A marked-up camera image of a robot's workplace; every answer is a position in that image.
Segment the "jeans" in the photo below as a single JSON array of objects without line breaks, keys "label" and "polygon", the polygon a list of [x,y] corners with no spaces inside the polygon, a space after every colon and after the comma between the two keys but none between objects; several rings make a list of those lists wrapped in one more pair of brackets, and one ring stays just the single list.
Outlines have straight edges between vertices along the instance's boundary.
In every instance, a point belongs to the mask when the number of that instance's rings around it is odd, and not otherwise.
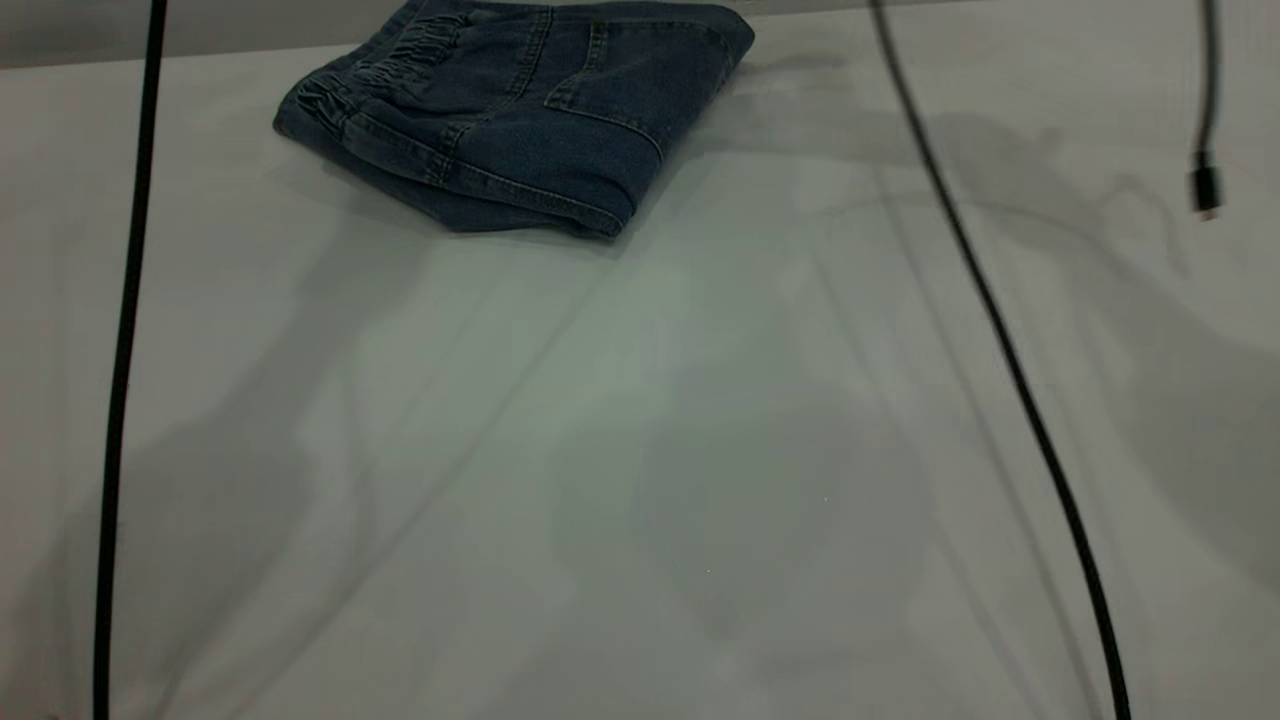
[{"label": "jeans", "polygon": [[453,231],[614,237],[754,38],[716,5],[410,0],[274,126]]}]

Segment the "black cable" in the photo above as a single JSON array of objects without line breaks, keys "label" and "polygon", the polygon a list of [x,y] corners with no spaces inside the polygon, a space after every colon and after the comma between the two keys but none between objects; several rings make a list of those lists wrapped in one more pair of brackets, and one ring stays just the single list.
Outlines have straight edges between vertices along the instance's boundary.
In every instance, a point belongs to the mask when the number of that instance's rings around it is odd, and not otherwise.
[{"label": "black cable", "polygon": [[1000,342],[1000,351],[1005,357],[1005,366],[1009,369],[1009,374],[1014,380],[1014,387],[1018,389],[1018,397],[1021,400],[1027,421],[1030,424],[1032,432],[1036,434],[1036,442],[1039,445],[1041,455],[1044,457],[1044,465],[1048,468],[1048,474],[1053,479],[1053,489],[1057,491],[1057,500],[1062,505],[1062,514],[1066,516],[1066,524],[1071,530],[1071,541],[1075,543],[1075,553],[1079,556],[1080,568],[1084,571],[1084,583],[1089,591],[1089,601],[1093,603],[1093,618],[1097,620],[1098,625],[1098,638],[1102,641],[1102,652],[1107,661],[1107,676],[1111,680],[1111,700],[1115,705],[1115,720],[1130,720],[1129,689],[1124,679],[1124,666],[1120,662],[1120,646],[1116,642],[1115,629],[1111,625],[1111,610],[1107,607],[1107,597],[1102,589],[1102,578],[1098,574],[1098,566],[1093,559],[1093,551],[1089,548],[1089,537],[1084,532],[1084,521],[1080,519],[1080,509],[1075,503],[1075,495],[1071,492],[1071,487],[1066,480],[1066,471],[1062,469],[1062,462],[1057,457],[1057,450],[1053,447],[1053,439],[1050,437],[1048,428],[1044,425],[1044,419],[1036,402],[1036,396],[1032,395],[1030,384],[1027,382],[1027,373],[1023,370],[1023,364],[1018,359],[1018,350],[1014,347],[1014,340],[1009,333],[1009,328],[1006,327],[1005,319],[1000,311],[1000,306],[996,302],[995,293],[992,293],[986,273],[978,263],[977,254],[974,254],[973,243],[969,241],[969,233],[964,227],[964,220],[960,218],[960,211],[956,209],[956,202],[951,196],[951,188],[942,177],[942,169],[934,158],[933,147],[929,143],[928,133],[924,129],[924,122],[920,119],[920,113],[916,109],[911,88],[908,86],[906,76],[902,72],[902,65],[897,56],[897,47],[893,42],[893,33],[888,26],[884,3],[883,0],[870,0],[870,8],[872,15],[876,19],[876,35],[879,38],[881,53],[884,55],[884,65],[888,68],[890,76],[893,79],[899,101],[902,105],[902,113],[906,115],[908,124],[911,127],[911,136],[914,137],[916,150],[920,154],[920,161],[924,164],[924,169],[929,174],[929,182],[933,184],[933,191],[938,197],[938,202],[942,205],[943,213],[946,214],[947,224],[951,227],[951,233],[955,236],[956,245],[960,246],[960,254],[964,256],[965,265],[969,268],[969,275],[973,278],[978,295],[982,297],[982,305],[987,310],[987,318],[991,320],[991,327],[996,333],[996,340]]},{"label": "black cable", "polygon": [[1222,190],[1213,167],[1213,128],[1217,123],[1217,105],[1221,96],[1219,76],[1222,51],[1219,47],[1217,0],[1201,0],[1201,31],[1203,32],[1203,83],[1201,94],[1199,129],[1192,152],[1192,201],[1204,219],[1212,219],[1222,205]]},{"label": "black cable", "polygon": [[133,170],[133,214],[124,260],[120,324],[115,336],[111,401],[106,415],[106,460],[102,471],[102,516],[97,538],[97,597],[93,607],[93,719],[111,714],[111,605],[115,591],[115,530],[120,510],[120,455],[124,446],[124,407],[133,360],[133,329],[138,318],[142,283],[142,249],[147,234],[151,199],[151,155],[160,95],[160,58],[164,51],[166,0],[151,0],[147,53],[142,68],[142,109],[138,118],[138,156]]}]

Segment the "cable connector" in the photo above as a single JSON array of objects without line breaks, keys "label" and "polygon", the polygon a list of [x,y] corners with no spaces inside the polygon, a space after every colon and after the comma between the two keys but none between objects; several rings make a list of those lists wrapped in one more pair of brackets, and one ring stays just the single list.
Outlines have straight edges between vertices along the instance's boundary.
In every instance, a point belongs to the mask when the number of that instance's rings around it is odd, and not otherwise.
[{"label": "cable connector", "polygon": [[1217,209],[1222,206],[1222,188],[1217,182],[1217,168],[1207,163],[1198,163],[1192,170],[1192,201],[1202,220],[1212,220],[1217,217]]}]

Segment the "pocket seam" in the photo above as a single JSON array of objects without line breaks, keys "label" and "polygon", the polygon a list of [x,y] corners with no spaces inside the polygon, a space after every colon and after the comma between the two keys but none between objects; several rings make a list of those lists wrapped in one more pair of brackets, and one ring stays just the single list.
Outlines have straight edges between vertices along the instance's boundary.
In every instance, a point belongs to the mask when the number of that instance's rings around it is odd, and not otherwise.
[{"label": "pocket seam", "polygon": [[[582,63],[582,68],[579,72],[561,81],[561,83],[557,85],[554,88],[552,88],[552,91],[547,95],[547,100],[543,101],[544,106],[550,108],[553,110],[561,110],[563,113],[570,113],[584,118],[603,120],[620,127],[625,127],[631,132],[640,135],[641,137],[648,140],[650,145],[653,145],[653,149],[658,152],[658,161],[663,163],[666,161],[666,152],[663,152],[662,145],[659,145],[658,140],[654,138],[648,132],[645,132],[635,120],[620,115],[602,115],[598,113],[589,113],[580,108],[572,106],[577,86],[581,85],[584,79],[596,74],[600,69],[600,61],[604,58],[604,49],[609,36],[609,26],[618,26],[618,27],[643,26],[643,27],[686,28],[686,29],[703,31],[716,38],[717,44],[721,46],[721,50],[724,51],[726,58],[731,54],[728,41],[724,40],[724,36],[721,35],[719,31],[703,23],[678,22],[678,20],[650,22],[650,20],[593,19],[591,38],[588,44],[586,59]],[[717,90],[719,90],[719,87],[724,85],[724,79],[728,77],[728,69],[731,63],[726,60],[724,63],[722,63],[722,65],[723,68],[721,69],[721,77],[717,79]]]},{"label": "pocket seam", "polygon": [[[463,163],[456,159],[447,160],[444,154],[435,147],[402,133],[364,110],[356,111],[355,115],[352,115],[352,123],[346,126],[348,132],[364,132],[369,137],[393,146],[424,165],[421,173],[403,174],[374,163],[392,174],[422,182],[431,187],[439,187],[449,192],[458,192],[460,195],[468,195],[471,197],[479,197],[481,200],[490,200],[495,202],[508,202],[536,213],[561,215],[579,222],[588,228],[593,227],[593,222],[600,223],[604,220],[602,224],[609,225],[611,231],[604,233],[608,237],[613,237],[622,232],[622,228],[626,224],[613,213],[591,205],[590,202],[582,202],[581,200],[575,200],[558,192],[534,187],[470,163]],[[346,146],[347,150],[356,158],[360,158],[366,163],[371,163],[371,160],[351,150],[349,136],[344,136],[343,146]],[[476,182],[479,179],[486,181],[486,184],[477,186]]]}]

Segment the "stitching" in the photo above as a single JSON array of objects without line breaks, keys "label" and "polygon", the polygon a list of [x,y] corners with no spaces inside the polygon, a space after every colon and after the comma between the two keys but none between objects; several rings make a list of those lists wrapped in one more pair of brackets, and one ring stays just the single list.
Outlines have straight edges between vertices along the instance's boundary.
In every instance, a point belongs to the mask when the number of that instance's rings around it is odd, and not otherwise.
[{"label": "stitching", "polygon": [[721,47],[723,47],[726,53],[728,53],[731,55],[733,54],[733,47],[732,47],[732,45],[728,44],[728,38],[726,38],[721,33],[721,31],[718,31],[714,27],[712,27],[709,24],[705,24],[705,23],[698,23],[698,22],[692,22],[692,20],[625,20],[625,19],[623,20],[602,20],[602,22],[607,22],[608,24],[612,24],[612,26],[646,26],[646,27],[666,27],[666,28],[676,28],[676,27],[678,27],[678,28],[689,28],[689,29],[703,29],[703,31],[707,31],[707,32],[714,35],[716,40],[721,44]]},{"label": "stitching", "polygon": [[449,172],[449,165],[453,163],[453,156],[457,154],[458,143],[462,142],[462,138],[468,132],[488,123],[499,111],[509,108],[529,88],[529,83],[532,82],[534,73],[538,70],[538,61],[543,56],[543,47],[547,46],[547,36],[550,35],[553,12],[550,6],[547,6],[538,14],[538,20],[529,32],[529,47],[525,49],[525,56],[520,60],[520,72],[512,79],[507,96],[474,122],[449,124],[444,164],[440,168],[442,178]]},{"label": "stitching", "polygon": [[582,68],[568,76],[547,95],[547,102],[568,104],[573,101],[573,92],[584,78],[596,74],[600,69],[600,59],[604,56],[604,41],[609,28],[603,20],[591,20],[591,36],[586,45],[586,59]]},{"label": "stitching", "polygon": [[384,24],[378,31],[378,33],[375,33],[374,37],[371,37],[367,42],[365,42],[360,47],[356,47],[355,50],[343,55],[342,58],[338,58],[337,60],[326,65],[324,69],[333,69],[339,72],[346,70],[352,65],[355,65],[356,63],[364,60],[365,58],[381,53],[383,50],[387,49],[389,44],[394,44],[396,40],[399,38],[401,33],[404,32],[404,28],[408,27],[408,24],[412,23],[415,19],[417,19],[417,17],[422,14],[422,9],[426,8],[428,5],[428,3],[424,0],[411,0],[411,1],[415,5],[417,5],[416,8],[413,8],[412,13],[404,13],[407,6],[402,8],[394,15],[392,15],[390,19],[387,20],[387,24]]},{"label": "stitching", "polygon": [[584,118],[594,118],[596,120],[604,120],[607,123],[612,123],[612,124],[616,124],[616,126],[622,126],[622,127],[627,128],[628,131],[631,131],[631,132],[634,132],[636,135],[644,136],[645,140],[648,140],[650,143],[653,143],[653,149],[658,151],[658,161],[659,163],[666,161],[666,158],[663,156],[663,152],[662,152],[662,146],[658,145],[658,141],[654,140],[653,136],[650,136],[648,132],[645,132],[644,129],[641,129],[640,126],[637,126],[632,120],[628,120],[626,118],[611,118],[608,115],[596,115],[595,113],[588,113],[586,110],[580,110],[577,108],[568,108],[568,106],[562,106],[562,105],[557,105],[556,109],[561,110],[563,113],[570,113],[570,114],[573,114],[573,115],[582,115]]},{"label": "stitching", "polygon": [[[379,49],[376,60],[360,60],[353,76],[366,82],[384,97],[399,91],[402,85],[412,85],[430,78],[434,69],[457,49],[465,15],[415,17],[401,32]],[[412,95],[412,90],[403,90]]]},{"label": "stitching", "polygon": [[[436,159],[442,156],[442,152],[439,150],[436,150],[436,149],[431,147],[430,145],[426,145],[426,143],[424,143],[424,142],[421,142],[419,140],[408,137],[407,135],[397,131],[393,127],[389,127],[389,126],[384,124],[381,120],[379,120],[378,118],[374,118],[372,115],[370,115],[369,113],[365,113],[364,110],[358,110],[357,113],[355,113],[355,115],[358,115],[364,120],[357,127],[357,129],[365,129],[366,132],[369,132],[374,137],[376,137],[379,140],[383,140],[384,142],[388,142],[388,143],[398,147],[399,150],[403,150],[403,151],[408,152],[413,158],[417,158],[417,159],[425,161],[428,165],[434,164],[436,161]],[[470,164],[470,163],[463,163],[461,160],[454,160],[453,165],[456,165],[457,169],[460,169],[460,170],[465,170],[465,172],[468,172],[468,173],[475,173],[475,174],[483,176],[486,179],[490,179],[490,181],[493,181],[495,183],[499,183],[500,186],[503,186],[508,191],[509,190],[515,190],[515,191],[520,191],[520,192],[526,192],[526,193],[534,195],[536,197],[544,197],[544,199],[548,199],[548,200],[554,200],[557,202],[562,202],[564,205],[570,205],[572,208],[577,208],[577,209],[585,211],[586,214],[602,215],[602,217],[612,220],[617,225],[617,228],[620,228],[620,229],[623,225],[622,220],[620,220],[617,215],[614,215],[613,213],[609,213],[608,210],[605,210],[603,208],[596,208],[595,205],[591,205],[589,202],[582,202],[581,200],[575,200],[572,197],[567,197],[567,196],[559,195],[557,192],[552,192],[549,190],[541,190],[539,187],[534,187],[534,186],[530,186],[530,184],[516,182],[516,181],[513,181],[511,178],[506,178],[506,177],[490,173],[489,170],[477,168],[477,167]],[[444,188],[444,190],[449,190],[444,184],[443,176],[433,178],[431,174],[433,173],[430,173],[430,172],[424,173],[424,176],[422,176],[421,179],[424,182],[426,182],[428,184],[431,184],[431,186],[435,186],[435,187],[440,187],[440,188]]]},{"label": "stitching", "polygon": [[314,73],[302,78],[289,91],[287,99],[292,97],[300,110],[314,118],[330,136],[340,141],[347,120],[360,110],[360,104],[353,101],[349,95],[352,91],[338,76]]}]

